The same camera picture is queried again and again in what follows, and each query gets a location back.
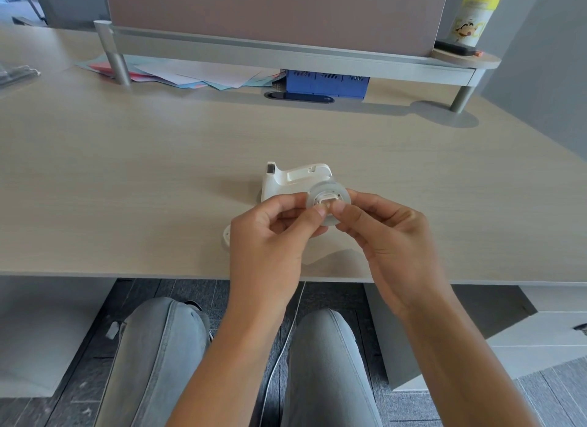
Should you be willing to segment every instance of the light blue jeans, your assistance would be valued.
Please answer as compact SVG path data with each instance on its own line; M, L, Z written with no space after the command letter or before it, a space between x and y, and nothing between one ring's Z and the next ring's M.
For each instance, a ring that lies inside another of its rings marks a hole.
M168 297L140 305L121 328L96 427L163 427L209 346L209 320ZM320 310L298 323L282 427L382 426L355 336Z

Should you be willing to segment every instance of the person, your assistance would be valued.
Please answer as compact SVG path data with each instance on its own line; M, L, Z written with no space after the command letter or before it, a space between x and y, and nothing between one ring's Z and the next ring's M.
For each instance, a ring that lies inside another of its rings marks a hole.
M277 195L231 223L230 296L213 342L193 305L152 299L126 321L96 420L112 426L246 426L269 353L300 280L302 252L330 211L363 249L405 327L445 426L538 426L452 291L426 217L349 190L351 204L305 209ZM293 334L282 425L381 426L353 334L335 311Z

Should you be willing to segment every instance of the blue basket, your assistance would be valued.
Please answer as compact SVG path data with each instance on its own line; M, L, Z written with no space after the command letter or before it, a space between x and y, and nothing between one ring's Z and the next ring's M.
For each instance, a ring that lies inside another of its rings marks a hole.
M289 93L360 97L361 99L365 97L368 85L369 78L364 76L343 76L297 70L287 70L285 81L285 89Z

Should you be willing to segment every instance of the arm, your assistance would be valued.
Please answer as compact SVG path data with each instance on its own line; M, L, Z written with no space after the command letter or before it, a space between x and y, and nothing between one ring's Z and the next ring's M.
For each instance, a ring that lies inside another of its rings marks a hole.
M304 209L306 196L278 195L232 220L227 311L167 427L249 425L302 252L327 230L326 208Z
M425 216L377 195L349 194L353 205L332 204L337 228L362 247L444 425L538 426L445 279Z

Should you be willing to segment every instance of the cartoon face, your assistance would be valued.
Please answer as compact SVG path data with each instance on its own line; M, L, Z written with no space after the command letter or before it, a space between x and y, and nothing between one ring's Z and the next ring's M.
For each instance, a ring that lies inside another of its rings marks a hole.
M473 36L478 27L479 25L475 26L473 22L465 22L454 31L458 33L460 37L467 37Z

